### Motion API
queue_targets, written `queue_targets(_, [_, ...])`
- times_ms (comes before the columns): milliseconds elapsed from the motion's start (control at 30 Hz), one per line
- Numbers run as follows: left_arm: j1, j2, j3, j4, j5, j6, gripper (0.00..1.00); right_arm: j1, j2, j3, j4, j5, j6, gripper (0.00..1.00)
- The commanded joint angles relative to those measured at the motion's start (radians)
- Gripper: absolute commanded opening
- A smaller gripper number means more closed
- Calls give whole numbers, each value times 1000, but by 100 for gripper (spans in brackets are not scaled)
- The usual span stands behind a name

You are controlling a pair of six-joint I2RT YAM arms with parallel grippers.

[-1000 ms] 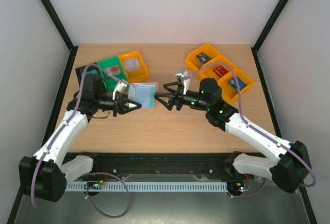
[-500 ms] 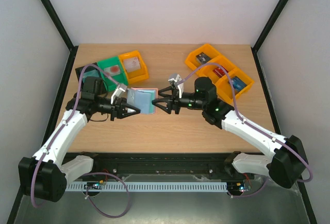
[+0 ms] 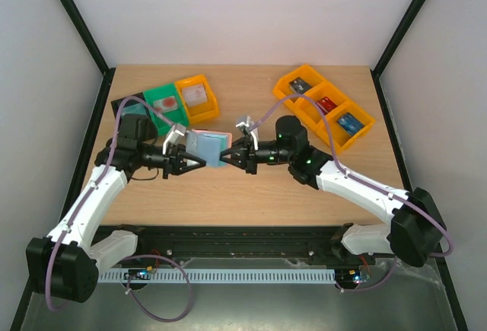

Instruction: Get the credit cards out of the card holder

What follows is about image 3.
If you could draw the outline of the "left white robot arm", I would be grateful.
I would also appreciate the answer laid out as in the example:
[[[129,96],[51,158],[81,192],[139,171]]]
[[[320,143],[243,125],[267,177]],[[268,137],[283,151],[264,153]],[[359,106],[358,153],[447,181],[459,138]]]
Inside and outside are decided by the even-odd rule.
[[[137,170],[160,169],[168,178],[206,165],[177,143],[186,133],[180,124],[170,129],[161,146],[149,143],[156,129],[144,115],[126,114],[118,120],[115,133],[98,153],[89,181],[65,217],[47,236],[33,238],[27,245],[33,289],[47,298],[85,302],[100,275],[136,252],[138,236],[132,231],[115,230],[98,243],[93,239],[107,210]]]

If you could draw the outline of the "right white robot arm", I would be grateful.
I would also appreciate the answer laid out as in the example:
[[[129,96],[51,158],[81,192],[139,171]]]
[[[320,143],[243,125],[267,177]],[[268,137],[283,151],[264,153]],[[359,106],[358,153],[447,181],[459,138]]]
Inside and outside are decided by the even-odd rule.
[[[272,141],[259,140],[251,124],[250,118],[238,123],[242,136],[220,154],[223,162],[250,174],[257,172],[259,164],[286,164],[300,184],[347,199],[380,219],[380,224],[343,225],[333,238],[337,262],[346,264],[356,256],[379,253],[421,267],[432,257],[446,228],[428,191],[396,189],[343,167],[312,146],[307,129],[295,116],[276,121]]]

